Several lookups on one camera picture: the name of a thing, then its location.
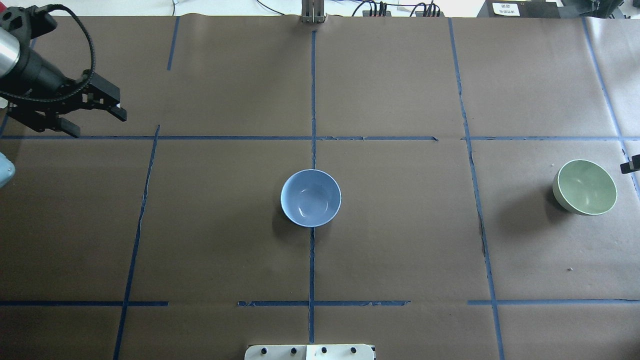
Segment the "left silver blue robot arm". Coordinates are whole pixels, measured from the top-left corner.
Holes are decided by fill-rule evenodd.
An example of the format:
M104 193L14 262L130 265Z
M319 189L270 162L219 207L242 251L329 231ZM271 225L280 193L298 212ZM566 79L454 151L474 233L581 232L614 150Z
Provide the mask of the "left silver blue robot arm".
M102 110L121 122L118 86L86 69L78 79L62 73L20 39L16 32L1 30L1 97L10 102L7 116L34 132L62 132L78 138L78 125L63 116L77 110Z

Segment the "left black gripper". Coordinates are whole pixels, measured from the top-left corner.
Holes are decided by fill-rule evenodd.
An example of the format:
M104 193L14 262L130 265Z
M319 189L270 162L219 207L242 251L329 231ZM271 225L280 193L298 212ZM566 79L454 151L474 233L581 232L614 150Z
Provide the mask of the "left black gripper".
M64 118L78 110L98 109L128 120L118 86L90 69L71 79L29 45L1 46L1 98L8 102L10 119L38 133L80 137L80 127Z

